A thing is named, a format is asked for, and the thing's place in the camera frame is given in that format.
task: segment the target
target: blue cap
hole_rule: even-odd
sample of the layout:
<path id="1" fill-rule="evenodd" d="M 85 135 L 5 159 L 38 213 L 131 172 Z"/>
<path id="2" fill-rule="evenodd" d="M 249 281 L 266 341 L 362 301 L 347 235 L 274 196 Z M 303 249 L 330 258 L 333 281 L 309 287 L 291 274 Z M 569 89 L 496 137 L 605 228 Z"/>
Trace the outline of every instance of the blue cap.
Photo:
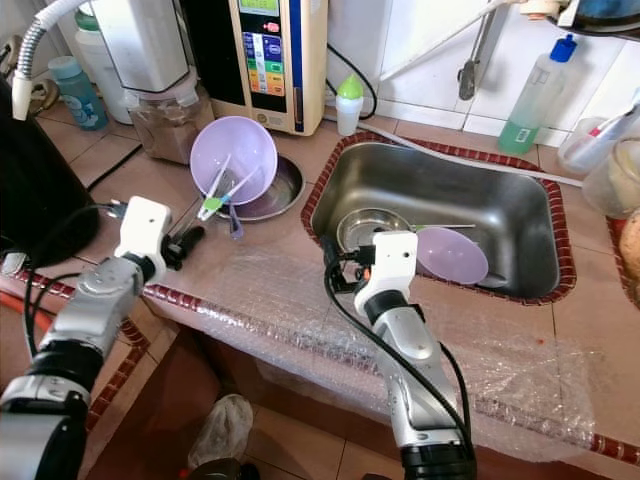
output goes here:
<path id="1" fill-rule="evenodd" d="M 82 67 L 73 57 L 58 57 L 49 60 L 48 67 L 56 80 L 64 80 L 82 73 Z"/>
<path id="2" fill-rule="evenodd" d="M 567 35 L 566 38 L 559 38 L 553 50 L 551 50 L 549 58 L 558 63 L 568 62 L 577 46 L 578 44 L 573 41 L 573 35 L 571 34 Z"/>

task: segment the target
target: blue bottle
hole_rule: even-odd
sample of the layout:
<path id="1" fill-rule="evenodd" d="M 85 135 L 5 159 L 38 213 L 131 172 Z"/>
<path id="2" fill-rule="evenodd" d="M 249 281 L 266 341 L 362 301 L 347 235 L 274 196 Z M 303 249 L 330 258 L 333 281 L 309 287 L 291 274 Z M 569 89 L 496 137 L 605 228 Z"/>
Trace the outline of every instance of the blue bottle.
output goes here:
<path id="1" fill-rule="evenodd" d="M 104 107 L 75 58 L 54 58 L 49 61 L 49 70 L 60 87 L 60 96 L 81 129 L 100 130 L 107 124 Z"/>

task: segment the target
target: sink basin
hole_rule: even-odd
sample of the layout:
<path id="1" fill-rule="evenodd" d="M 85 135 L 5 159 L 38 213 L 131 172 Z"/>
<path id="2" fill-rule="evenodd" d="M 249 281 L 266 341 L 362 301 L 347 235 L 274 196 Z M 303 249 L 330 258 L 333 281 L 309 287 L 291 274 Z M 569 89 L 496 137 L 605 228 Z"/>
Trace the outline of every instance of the sink basin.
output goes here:
<path id="1" fill-rule="evenodd" d="M 335 238 L 340 220 L 362 208 L 391 210 L 411 224 L 475 224 L 459 231 L 484 251 L 492 278 L 472 288 L 518 300 L 547 298 L 531 303 L 554 300 L 549 296 L 561 279 L 558 246 L 548 192 L 538 181 L 376 142 L 342 149 L 323 176 L 309 200 L 317 201 L 309 219 L 313 236 Z M 313 200 L 318 191 L 319 199 Z"/>

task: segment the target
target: plastic bag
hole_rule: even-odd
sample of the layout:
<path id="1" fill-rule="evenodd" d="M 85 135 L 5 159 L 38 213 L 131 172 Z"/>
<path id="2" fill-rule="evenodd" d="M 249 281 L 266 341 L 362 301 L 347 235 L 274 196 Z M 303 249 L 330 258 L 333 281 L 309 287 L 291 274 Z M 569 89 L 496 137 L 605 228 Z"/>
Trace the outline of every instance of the plastic bag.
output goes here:
<path id="1" fill-rule="evenodd" d="M 244 397 L 232 394 L 221 398 L 191 447 L 189 468 L 196 469 L 203 463 L 221 458 L 240 460 L 252 426 L 253 410 Z"/>

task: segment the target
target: metal bowl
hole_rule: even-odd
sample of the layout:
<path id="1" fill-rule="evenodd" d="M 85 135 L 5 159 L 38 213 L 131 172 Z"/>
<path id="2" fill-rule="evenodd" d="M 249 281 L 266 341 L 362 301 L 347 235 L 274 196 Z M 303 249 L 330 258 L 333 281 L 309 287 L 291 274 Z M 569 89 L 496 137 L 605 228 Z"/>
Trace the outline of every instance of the metal bowl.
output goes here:
<path id="1" fill-rule="evenodd" d="M 291 160 L 278 155 L 278 169 L 273 183 L 262 196 L 244 205 L 235 205 L 236 214 L 242 222 L 267 220 L 289 210 L 304 190 L 304 178 L 300 169 Z M 229 218 L 229 207 L 218 210 L 222 218 Z"/>
<path id="2" fill-rule="evenodd" d="M 378 232 L 411 230 L 409 223 L 397 213 L 382 208 L 363 208 L 347 214 L 336 230 L 336 240 L 344 252 L 371 245 Z"/>

